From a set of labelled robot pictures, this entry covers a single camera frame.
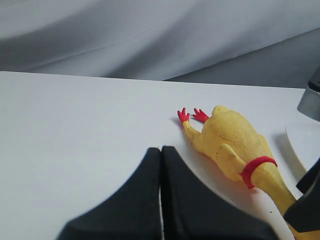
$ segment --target black plastic part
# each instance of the black plastic part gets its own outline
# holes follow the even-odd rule
[[[308,87],[313,91],[320,93],[320,67],[315,71],[309,80]]]
[[[58,240],[160,240],[161,152],[149,148],[125,184],[106,201],[70,222]]]
[[[320,172],[320,158],[310,168],[310,170],[300,179],[300,181],[296,185],[296,188],[299,189],[300,192],[305,194],[310,189],[312,184],[314,184],[319,172]]]
[[[162,148],[161,171],[166,240],[278,240],[270,225],[207,188],[172,146]]]
[[[284,214],[284,219],[300,233],[320,230],[320,160],[298,183],[304,193]]]

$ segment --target white curtain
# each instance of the white curtain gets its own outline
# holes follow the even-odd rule
[[[319,0],[2,0],[0,70],[165,80],[319,28],[319,10]]]

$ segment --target yellow rubber chicken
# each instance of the yellow rubber chicken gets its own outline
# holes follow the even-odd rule
[[[215,161],[229,179],[268,194],[283,216],[296,199],[280,175],[266,138],[244,116],[227,107],[216,106],[211,117],[202,110],[194,111],[194,118],[204,123],[201,132],[192,128],[185,108],[178,111],[194,148]],[[320,240],[320,231],[300,233],[289,228],[297,240]]]

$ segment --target white tabletop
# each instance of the white tabletop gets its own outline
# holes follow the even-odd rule
[[[314,123],[297,111],[303,92],[0,72],[0,239],[55,239],[66,221],[116,191],[148,147],[170,145],[214,192],[271,224],[280,239],[292,240],[266,194],[231,182],[190,148],[177,110],[211,114],[224,105],[242,113],[265,135],[285,182],[299,197],[295,184],[303,171],[285,126]]]

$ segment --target red rubber band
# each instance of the red rubber band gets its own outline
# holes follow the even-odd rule
[[[251,175],[256,170],[257,167],[259,167],[261,164],[264,163],[273,163],[276,167],[278,167],[278,164],[276,163],[276,160],[274,160],[271,157],[268,156],[260,156],[256,159],[249,162],[243,169],[242,173],[240,175],[242,176],[242,180],[246,184],[246,186],[249,189],[253,189],[255,186],[251,183]]]

